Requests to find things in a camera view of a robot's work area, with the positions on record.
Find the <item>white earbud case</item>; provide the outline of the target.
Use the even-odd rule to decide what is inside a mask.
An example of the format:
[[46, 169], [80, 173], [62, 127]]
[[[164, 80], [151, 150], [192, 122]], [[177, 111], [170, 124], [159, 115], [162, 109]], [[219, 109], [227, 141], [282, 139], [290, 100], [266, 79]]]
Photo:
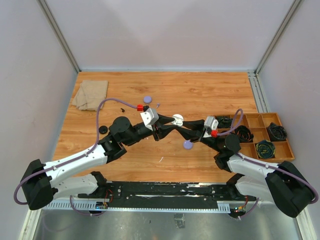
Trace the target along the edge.
[[174, 114], [172, 116], [172, 118], [174, 119], [171, 124], [175, 125], [175, 126], [179, 126], [182, 127], [183, 126], [183, 122], [184, 122], [184, 117], [180, 114]]

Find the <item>black earbud case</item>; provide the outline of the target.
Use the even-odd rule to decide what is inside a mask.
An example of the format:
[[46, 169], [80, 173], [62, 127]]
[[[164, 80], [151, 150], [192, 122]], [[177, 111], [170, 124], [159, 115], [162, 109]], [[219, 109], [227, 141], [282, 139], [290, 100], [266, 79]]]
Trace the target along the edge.
[[98, 132], [101, 134], [101, 135], [105, 135], [107, 132], [108, 132], [108, 127], [105, 126], [105, 125], [102, 125], [98, 128]]

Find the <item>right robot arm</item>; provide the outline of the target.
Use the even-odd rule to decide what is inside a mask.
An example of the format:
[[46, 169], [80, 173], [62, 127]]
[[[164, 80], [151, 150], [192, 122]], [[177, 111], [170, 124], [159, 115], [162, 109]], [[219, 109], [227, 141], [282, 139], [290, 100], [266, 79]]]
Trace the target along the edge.
[[285, 215], [295, 218], [310, 204], [319, 200], [319, 194], [302, 176], [294, 164], [288, 161], [272, 163], [248, 157], [240, 153], [238, 137], [230, 130], [218, 132], [218, 121], [184, 122], [174, 120], [178, 132], [191, 142], [201, 142], [217, 151], [216, 165], [235, 173], [226, 188], [227, 196], [238, 200], [253, 196], [274, 203]]

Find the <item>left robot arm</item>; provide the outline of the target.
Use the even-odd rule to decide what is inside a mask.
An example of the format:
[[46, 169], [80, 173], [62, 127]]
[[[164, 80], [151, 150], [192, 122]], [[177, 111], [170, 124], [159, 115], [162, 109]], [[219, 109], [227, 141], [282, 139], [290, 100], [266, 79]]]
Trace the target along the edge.
[[107, 193], [103, 177], [97, 173], [81, 178], [75, 175], [119, 159], [127, 152], [126, 146], [149, 136], [160, 140], [164, 138], [163, 131], [169, 133], [180, 129], [184, 121], [179, 114], [167, 117], [153, 112], [151, 108], [140, 115], [142, 122], [136, 125], [132, 125], [125, 116], [117, 117], [109, 127], [108, 135], [83, 151], [55, 161], [42, 163], [36, 159], [30, 162], [17, 187], [24, 193], [25, 205], [30, 210], [38, 210], [61, 197], [78, 194], [103, 197]]

